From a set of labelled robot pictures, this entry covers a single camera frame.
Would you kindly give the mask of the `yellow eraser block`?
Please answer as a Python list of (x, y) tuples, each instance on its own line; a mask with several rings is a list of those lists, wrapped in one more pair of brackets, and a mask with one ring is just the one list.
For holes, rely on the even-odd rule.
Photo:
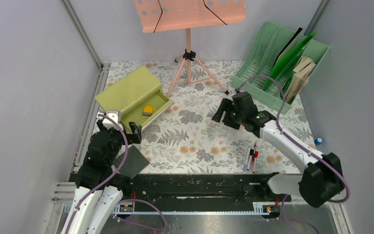
[(145, 117), (150, 117), (150, 116), (152, 116), (153, 112), (154, 112), (154, 110), (153, 110), (152, 105), (145, 105), (144, 109), (143, 109), (143, 112), (142, 112), (142, 115), (145, 116)]

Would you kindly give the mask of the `yellow-green drawer cabinet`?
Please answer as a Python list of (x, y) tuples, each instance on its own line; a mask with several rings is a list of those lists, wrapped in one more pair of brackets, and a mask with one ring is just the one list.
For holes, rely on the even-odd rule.
[[(141, 66), (97, 96), (95, 100), (103, 110), (121, 112), (121, 123), (130, 130), (129, 122), (146, 128), (172, 104), (162, 88), (162, 83), (145, 66)], [(153, 106), (150, 117), (142, 115), (145, 105)]]

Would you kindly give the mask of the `green puzzle book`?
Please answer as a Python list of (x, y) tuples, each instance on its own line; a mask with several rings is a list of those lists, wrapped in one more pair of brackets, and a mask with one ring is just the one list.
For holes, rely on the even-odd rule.
[(286, 103), (291, 104), (295, 99), (298, 83), (299, 79), (295, 73), (293, 73), (292, 76), (286, 81), (282, 89)]

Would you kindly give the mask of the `green transparent folder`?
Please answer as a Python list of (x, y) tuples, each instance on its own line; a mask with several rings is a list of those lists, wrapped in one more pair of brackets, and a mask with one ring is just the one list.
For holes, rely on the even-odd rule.
[(286, 53), (281, 59), (277, 61), (269, 74), (269, 77), (273, 80), (279, 76), (285, 66), (301, 51), (302, 48), (316, 35), (316, 32), (309, 34), (302, 42), (297, 44), (290, 52)]

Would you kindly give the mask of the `purple puzzle book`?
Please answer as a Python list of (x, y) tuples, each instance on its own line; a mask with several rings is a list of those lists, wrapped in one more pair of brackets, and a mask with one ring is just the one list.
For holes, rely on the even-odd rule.
[(299, 64), (293, 69), (292, 79), (285, 92), (285, 101), (291, 104), (296, 95), (308, 83), (309, 77), (316, 67), (316, 63), (307, 56), (302, 56)]

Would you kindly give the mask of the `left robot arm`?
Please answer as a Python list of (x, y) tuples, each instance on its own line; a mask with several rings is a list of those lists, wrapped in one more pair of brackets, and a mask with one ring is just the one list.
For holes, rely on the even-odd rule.
[(130, 178), (119, 174), (129, 159), (129, 146), (142, 140), (142, 126), (121, 124), (119, 111), (98, 115), (98, 132), (91, 136), (83, 164), (77, 173), (71, 209), (61, 233), (98, 234), (114, 206), (131, 196)]

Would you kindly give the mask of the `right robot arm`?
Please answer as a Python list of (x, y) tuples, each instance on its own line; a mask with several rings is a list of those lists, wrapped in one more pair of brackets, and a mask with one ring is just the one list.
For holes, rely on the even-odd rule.
[(212, 120), (233, 129), (243, 126), (248, 132), (270, 143), (299, 169), (300, 174), (272, 173), (260, 187), (264, 200), (278, 195), (301, 196), (310, 206), (318, 208), (346, 192), (343, 203), (350, 197), (350, 188), (343, 177), (340, 159), (334, 153), (324, 154), (296, 138), (279, 122), (279, 117), (258, 110), (248, 92), (238, 92), (232, 99), (223, 98)]

